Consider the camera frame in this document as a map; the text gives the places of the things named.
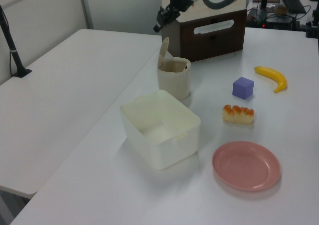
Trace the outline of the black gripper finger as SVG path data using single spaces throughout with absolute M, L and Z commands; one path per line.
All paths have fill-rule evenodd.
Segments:
M 172 16 L 172 11 L 169 7 L 165 9 L 163 7 L 160 7 L 160 10 L 158 11 L 158 14 L 157 14 L 157 23 L 153 27 L 153 30 L 155 32 L 160 32 L 164 26 L 169 25 L 171 23 L 171 19 L 172 19 L 171 16 Z
M 163 26 L 172 23 L 180 16 L 180 11 L 177 8 L 166 8 L 163 11 Z

